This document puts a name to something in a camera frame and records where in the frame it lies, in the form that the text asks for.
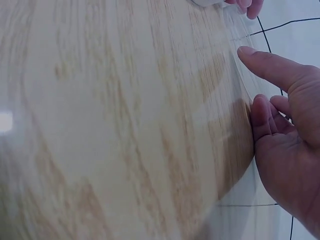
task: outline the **hand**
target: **hand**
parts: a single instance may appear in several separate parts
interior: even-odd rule
[[[238,56],[255,75],[288,93],[253,101],[256,165],[273,199],[319,238],[320,69],[250,47],[240,47]]]
[[[226,0],[225,2],[228,4],[238,4],[249,19],[255,19],[262,8],[264,0]]]

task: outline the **light wood texture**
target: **light wood texture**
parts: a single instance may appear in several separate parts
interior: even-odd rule
[[[203,236],[253,157],[231,50],[185,0],[1,0],[1,239]]]

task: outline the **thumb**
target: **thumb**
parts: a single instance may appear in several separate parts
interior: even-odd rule
[[[238,49],[238,56],[252,73],[288,93],[299,136],[320,148],[320,69],[247,46]]]

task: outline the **white tile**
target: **white tile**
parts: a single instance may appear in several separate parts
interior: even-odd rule
[[[265,30],[294,20],[318,17],[320,17],[318,0],[266,0],[259,14]]]
[[[279,206],[279,231],[277,240],[289,240],[291,234],[292,216]]]
[[[276,202],[264,188],[253,160],[239,182],[221,199],[219,206],[272,205]]]
[[[295,22],[294,25],[268,31],[266,36],[274,54],[320,67],[319,29],[320,21]]]
[[[276,240],[280,232],[280,207],[216,207],[196,240]],[[289,225],[281,231],[290,232]]]
[[[294,219],[291,240],[316,240],[316,238],[297,219]]]

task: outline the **white surface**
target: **white surface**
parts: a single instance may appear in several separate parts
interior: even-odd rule
[[[289,21],[318,18],[320,2],[319,0],[265,0],[259,17],[265,30]]]

